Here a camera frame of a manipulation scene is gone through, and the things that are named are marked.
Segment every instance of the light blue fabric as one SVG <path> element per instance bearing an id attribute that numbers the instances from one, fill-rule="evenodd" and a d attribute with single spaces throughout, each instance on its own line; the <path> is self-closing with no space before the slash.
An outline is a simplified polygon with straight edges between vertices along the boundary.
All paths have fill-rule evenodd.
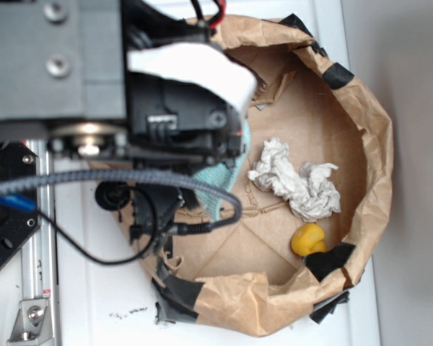
<path id="1" fill-rule="evenodd" d="M 247 121 L 245 121 L 242 133 L 242 140 L 245 144 L 245 153 L 235 159 L 235 165 L 233 168 L 228 169 L 225 164 L 217 164 L 216 166 L 202 169 L 194 175 L 194 178 L 210 185 L 220 187 L 228 192 L 231 191 L 250 149 L 250 128 Z M 209 213 L 211 219 L 218 221 L 220 219 L 219 212 L 222 207 L 222 200 L 199 191 L 196 191 L 196 195 L 202 206 L 205 207 L 206 211 Z"/>

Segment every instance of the metal bracket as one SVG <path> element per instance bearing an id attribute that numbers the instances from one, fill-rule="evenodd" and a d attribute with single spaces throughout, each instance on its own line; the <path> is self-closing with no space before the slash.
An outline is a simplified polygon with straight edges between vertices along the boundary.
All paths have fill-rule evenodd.
<path id="1" fill-rule="evenodd" d="M 52 337 L 53 322 L 48 299 L 21 301 L 12 336 L 6 344 L 8 346 L 38 346 Z"/>

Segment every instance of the gray metal block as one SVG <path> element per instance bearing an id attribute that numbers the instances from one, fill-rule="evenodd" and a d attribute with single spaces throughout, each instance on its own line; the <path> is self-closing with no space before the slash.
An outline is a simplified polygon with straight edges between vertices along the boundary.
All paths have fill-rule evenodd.
<path id="1" fill-rule="evenodd" d="M 121 20 L 114 11 L 82 12 L 85 81 L 123 79 Z"/>
<path id="2" fill-rule="evenodd" d="M 90 120 L 124 119 L 125 97 L 122 83 L 88 84 L 86 116 Z"/>
<path id="3" fill-rule="evenodd" d="M 45 17 L 44 4 L 0 3 L 0 120 L 83 113 L 78 3 L 61 2 L 69 10 L 61 24 Z M 54 54 L 69 61 L 66 78 L 48 73 L 46 63 Z"/>

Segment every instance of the black tape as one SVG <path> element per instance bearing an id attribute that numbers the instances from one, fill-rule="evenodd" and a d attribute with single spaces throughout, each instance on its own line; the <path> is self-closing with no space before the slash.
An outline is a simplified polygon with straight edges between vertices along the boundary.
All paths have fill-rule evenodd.
<path id="1" fill-rule="evenodd" d="M 286 25 L 287 27 L 294 27 L 295 29 L 303 31 L 306 35 L 312 37 L 311 31 L 306 28 L 306 25 L 302 20 L 297 17 L 295 14 L 291 14 L 288 17 L 285 17 L 279 24 Z"/>
<path id="2" fill-rule="evenodd" d="M 334 63 L 323 74 L 323 81 L 327 83 L 332 90 L 343 88 L 353 80 L 353 78 L 354 75 L 339 63 Z"/>
<path id="3" fill-rule="evenodd" d="M 178 303 L 173 294 L 166 288 L 162 288 L 155 280 L 152 280 L 157 297 L 157 316 L 158 321 L 168 322 L 186 322 L 196 323 L 198 314 L 195 311 L 189 310 L 180 303 Z"/>
<path id="4" fill-rule="evenodd" d="M 286 25 L 287 27 L 293 27 L 295 29 L 303 31 L 306 35 L 313 37 L 311 31 L 306 28 L 305 23 L 297 17 L 295 14 L 291 14 L 288 17 L 284 18 L 279 24 Z M 321 54 L 322 56 L 327 56 L 327 52 L 324 48 L 319 45 L 318 41 L 311 43 L 311 48 L 316 52 Z"/>
<path id="5" fill-rule="evenodd" d="M 317 252 L 302 259 L 318 281 L 322 281 L 334 270 L 342 268 L 355 248 L 355 245 L 340 243 L 329 252 Z"/>
<path id="6" fill-rule="evenodd" d="M 167 258 L 173 258 L 173 237 L 169 236 L 167 237 L 167 240 L 165 241 L 164 245 L 164 252 L 167 254 Z"/>
<path id="7" fill-rule="evenodd" d="M 348 302 L 349 292 L 340 292 L 332 298 L 315 304 L 315 310 L 310 314 L 310 318 L 317 324 L 320 324 L 327 315 L 333 314 L 335 308 L 337 307 L 337 304 L 343 304 Z"/>
<path id="8" fill-rule="evenodd" d="M 167 286 L 160 293 L 183 308 L 192 311 L 204 283 L 195 283 L 177 278 L 165 267 L 163 261 L 159 262 L 157 274 L 160 280 Z"/>

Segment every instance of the red wire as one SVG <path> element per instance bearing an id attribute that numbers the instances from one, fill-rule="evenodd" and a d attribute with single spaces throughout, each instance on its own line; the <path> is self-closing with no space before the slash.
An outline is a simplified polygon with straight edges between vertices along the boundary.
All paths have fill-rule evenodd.
<path id="1" fill-rule="evenodd" d="M 217 25 L 222 22 L 222 20 L 224 18 L 224 14 L 226 12 L 226 0 L 219 0 L 219 4 L 220 4 L 220 6 L 222 8 L 221 9 L 221 14 L 220 14 L 219 18 L 214 23 L 212 23 L 210 25 L 211 29 L 215 29 L 217 27 Z"/>

